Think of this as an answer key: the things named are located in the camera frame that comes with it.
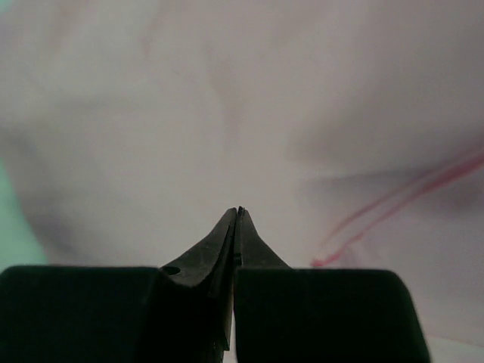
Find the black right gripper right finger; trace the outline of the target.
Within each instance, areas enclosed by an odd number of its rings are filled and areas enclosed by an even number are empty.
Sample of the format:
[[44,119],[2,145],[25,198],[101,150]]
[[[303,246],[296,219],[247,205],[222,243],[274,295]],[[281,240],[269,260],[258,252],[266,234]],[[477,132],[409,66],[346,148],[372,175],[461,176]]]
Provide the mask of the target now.
[[240,208],[234,232],[240,362],[429,362],[402,279],[381,269],[288,266]]

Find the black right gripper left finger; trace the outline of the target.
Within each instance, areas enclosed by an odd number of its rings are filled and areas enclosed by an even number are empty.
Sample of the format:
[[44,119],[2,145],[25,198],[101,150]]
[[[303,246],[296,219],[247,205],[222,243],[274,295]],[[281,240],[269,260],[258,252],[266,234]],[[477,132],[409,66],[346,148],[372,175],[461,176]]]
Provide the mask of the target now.
[[18,265],[1,275],[3,362],[221,362],[230,345],[228,209],[163,267]]

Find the light pink t-shirt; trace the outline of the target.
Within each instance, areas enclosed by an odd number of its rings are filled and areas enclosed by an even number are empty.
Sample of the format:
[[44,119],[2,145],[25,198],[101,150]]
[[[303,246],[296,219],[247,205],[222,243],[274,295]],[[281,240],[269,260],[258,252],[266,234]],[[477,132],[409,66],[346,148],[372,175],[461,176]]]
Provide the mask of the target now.
[[1,262],[153,264],[242,204],[483,348],[481,1],[3,1]]

